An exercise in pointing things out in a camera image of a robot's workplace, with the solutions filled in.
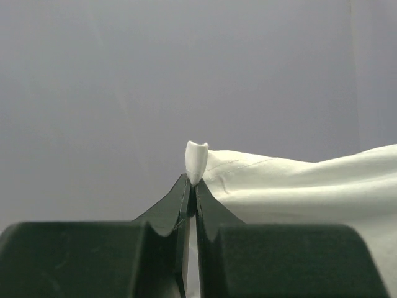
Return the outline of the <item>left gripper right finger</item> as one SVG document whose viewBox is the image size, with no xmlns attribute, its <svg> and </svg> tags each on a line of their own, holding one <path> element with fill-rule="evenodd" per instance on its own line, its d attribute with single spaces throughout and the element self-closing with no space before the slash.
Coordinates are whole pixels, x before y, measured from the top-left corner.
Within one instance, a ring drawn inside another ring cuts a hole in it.
<svg viewBox="0 0 397 298">
<path fill-rule="evenodd" d="M 195 187 L 202 297 L 388 297 L 361 236 L 334 224 L 248 224 Z"/>
</svg>

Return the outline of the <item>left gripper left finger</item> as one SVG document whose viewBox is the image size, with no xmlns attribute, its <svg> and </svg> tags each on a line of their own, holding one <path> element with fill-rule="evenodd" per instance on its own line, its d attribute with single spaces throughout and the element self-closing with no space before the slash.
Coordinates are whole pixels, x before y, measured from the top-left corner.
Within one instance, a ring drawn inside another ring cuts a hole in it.
<svg viewBox="0 0 397 298">
<path fill-rule="evenodd" d="M 130 221 L 19 222 L 1 234 L 2 297 L 185 297 L 190 181 Z"/>
</svg>

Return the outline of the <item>white t shirt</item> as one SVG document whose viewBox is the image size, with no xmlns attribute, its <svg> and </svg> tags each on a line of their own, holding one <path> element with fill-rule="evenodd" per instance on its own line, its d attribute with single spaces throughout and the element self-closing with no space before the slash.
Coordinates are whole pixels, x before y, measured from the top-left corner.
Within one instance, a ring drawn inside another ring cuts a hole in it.
<svg viewBox="0 0 397 298">
<path fill-rule="evenodd" d="M 241 220 L 346 224 L 358 231 L 392 297 L 396 296 L 396 146 L 305 162 L 188 142 L 194 184 Z"/>
</svg>

